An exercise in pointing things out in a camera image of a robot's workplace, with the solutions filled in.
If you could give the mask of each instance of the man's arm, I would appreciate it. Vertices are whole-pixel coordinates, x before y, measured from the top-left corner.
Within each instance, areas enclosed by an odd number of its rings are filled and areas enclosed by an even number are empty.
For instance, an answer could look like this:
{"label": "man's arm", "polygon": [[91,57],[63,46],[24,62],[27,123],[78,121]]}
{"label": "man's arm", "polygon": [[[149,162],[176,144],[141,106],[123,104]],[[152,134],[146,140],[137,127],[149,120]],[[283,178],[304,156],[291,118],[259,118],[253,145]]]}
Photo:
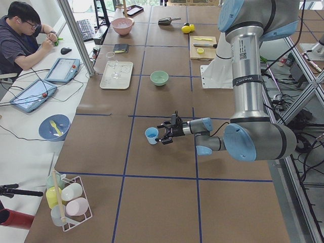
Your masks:
{"label": "man's arm", "polygon": [[57,36],[56,36],[56,31],[49,25],[47,24],[42,24],[42,28],[40,30],[41,33],[47,34],[47,38],[52,41],[56,42],[57,41]]}
{"label": "man's arm", "polygon": [[52,42],[49,39],[46,39],[42,43],[42,48],[40,48],[37,52],[29,56],[18,56],[15,59],[15,63],[17,63],[23,70],[28,70],[34,65],[38,64],[52,48]]}

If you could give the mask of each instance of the blue tablet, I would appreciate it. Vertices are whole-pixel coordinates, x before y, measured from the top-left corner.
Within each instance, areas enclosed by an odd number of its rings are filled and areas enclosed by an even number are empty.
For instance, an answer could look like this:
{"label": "blue tablet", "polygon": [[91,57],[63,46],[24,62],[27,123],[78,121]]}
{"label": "blue tablet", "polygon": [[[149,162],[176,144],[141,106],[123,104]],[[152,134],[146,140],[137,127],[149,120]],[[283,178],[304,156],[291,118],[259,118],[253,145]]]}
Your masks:
{"label": "blue tablet", "polygon": [[51,97],[56,90],[56,85],[37,79],[13,98],[10,103],[25,112],[32,112]]}
{"label": "blue tablet", "polygon": [[58,58],[45,80],[51,83],[67,83],[74,78],[79,67],[79,59]]}

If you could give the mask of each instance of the cutting board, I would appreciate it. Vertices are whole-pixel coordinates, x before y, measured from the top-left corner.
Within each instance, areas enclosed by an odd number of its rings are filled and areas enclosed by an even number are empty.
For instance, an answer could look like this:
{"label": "cutting board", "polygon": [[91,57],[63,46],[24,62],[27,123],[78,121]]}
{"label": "cutting board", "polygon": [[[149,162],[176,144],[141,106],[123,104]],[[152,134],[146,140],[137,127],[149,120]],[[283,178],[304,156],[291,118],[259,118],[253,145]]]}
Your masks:
{"label": "cutting board", "polygon": [[[210,40],[197,40],[194,38],[210,38]],[[216,56],[216,48],[204,48],[203,54],[198,54],[197,49],[193,44],[217,44],[216,37],[214,36],[190,36],[190,59],[195,60],[213,60]]]}

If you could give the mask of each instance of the black mouse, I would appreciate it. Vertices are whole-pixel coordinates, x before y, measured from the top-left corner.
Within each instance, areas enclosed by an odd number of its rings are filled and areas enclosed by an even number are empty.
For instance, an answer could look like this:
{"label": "black mouse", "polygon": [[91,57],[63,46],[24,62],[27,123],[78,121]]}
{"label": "black mouse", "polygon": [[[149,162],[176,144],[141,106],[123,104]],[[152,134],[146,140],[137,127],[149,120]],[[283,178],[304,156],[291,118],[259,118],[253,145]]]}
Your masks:
{"label": "black mouse", "polygon": [[65,54],[69,53],[70,51],[72,51],[72,49],[70,47],[63,47],[61,49],[61,54],[65,55]]}

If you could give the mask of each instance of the green bowl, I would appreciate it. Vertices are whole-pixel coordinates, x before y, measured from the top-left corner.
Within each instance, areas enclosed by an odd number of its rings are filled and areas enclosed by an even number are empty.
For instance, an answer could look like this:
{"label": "green bowl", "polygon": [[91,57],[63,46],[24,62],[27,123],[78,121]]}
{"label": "green bowl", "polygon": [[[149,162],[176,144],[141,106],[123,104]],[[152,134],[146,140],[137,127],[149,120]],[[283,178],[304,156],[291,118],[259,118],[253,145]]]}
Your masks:
{"label": "green bowl", "polygon": [[165,85],[169,79],[169,75],[164,71],[155,71],[151,73],[151,81],[156,86],[162,86]]}

